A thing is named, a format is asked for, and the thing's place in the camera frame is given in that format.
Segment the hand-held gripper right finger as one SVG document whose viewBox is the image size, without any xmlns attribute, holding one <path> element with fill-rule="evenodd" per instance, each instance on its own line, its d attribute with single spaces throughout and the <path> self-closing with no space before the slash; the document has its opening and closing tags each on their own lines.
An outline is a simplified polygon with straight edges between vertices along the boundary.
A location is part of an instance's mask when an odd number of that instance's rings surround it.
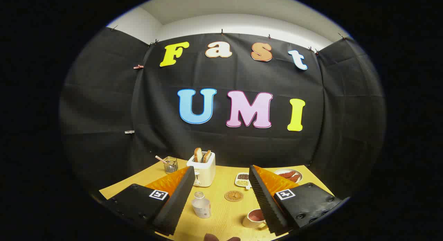
<svg viewBox="0 0 443 241">
<path fill-rule="evenodd" d="M 348 202 L 314 183 L 299 185 L 256 165 L 249 180 L 269 231 L 275 235 L 300 232 L 326 219 Z"/>
</svg>

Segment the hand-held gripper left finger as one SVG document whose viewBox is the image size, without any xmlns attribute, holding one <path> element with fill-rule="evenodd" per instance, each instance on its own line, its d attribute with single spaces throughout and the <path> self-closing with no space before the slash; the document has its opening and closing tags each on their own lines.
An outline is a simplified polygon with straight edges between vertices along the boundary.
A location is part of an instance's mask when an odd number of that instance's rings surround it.
<svg viewBox="0 0 443 241">
<path fill-rule="evenodd" d="M 104 206 L 144 231 L 173 235 L 194 181 L 194 167 L 187 166 L 145 186 L 133 183 Z"/>
</svg>

